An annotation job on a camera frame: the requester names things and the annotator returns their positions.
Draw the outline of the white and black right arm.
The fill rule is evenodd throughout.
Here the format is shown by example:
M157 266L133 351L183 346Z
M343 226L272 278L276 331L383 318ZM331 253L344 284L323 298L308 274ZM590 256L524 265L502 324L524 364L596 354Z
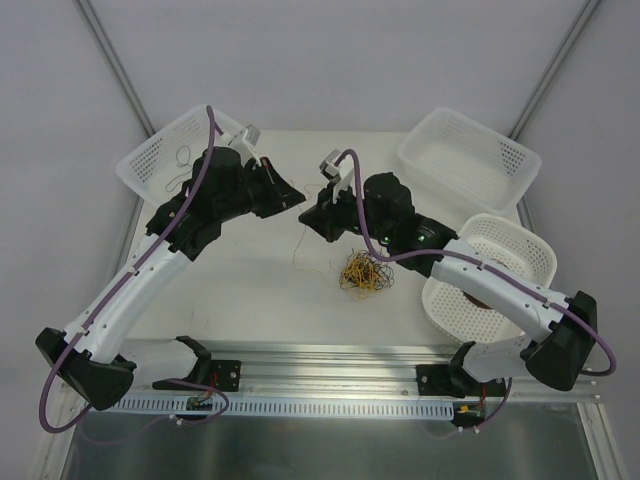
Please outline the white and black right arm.
M463 398L499 378L529 375L558 391L574 387L594 344L597 305L579 291L568 297L525 281L480 253L455 230L416 212L411 193L392 173L369 177L362 190L322 189L300 222L328 242L345 232L378 242L391 261L448 284L498 312L521 331L507 340L467 341L428 385Z

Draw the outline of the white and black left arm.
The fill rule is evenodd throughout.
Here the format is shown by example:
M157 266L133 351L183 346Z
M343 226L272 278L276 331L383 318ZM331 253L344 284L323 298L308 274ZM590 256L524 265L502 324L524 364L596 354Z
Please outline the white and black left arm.
M266 157L243 161L229 147L204 151L191 179L156 210L135 256L101 298L64 329L44 329L37 348L98 411L114 406L134 385L166 388L172 378L189 389L211 384L210 353L186 335L141 350L121 347L154 299L220 237L225 222L246 214L265 219L304 200Z

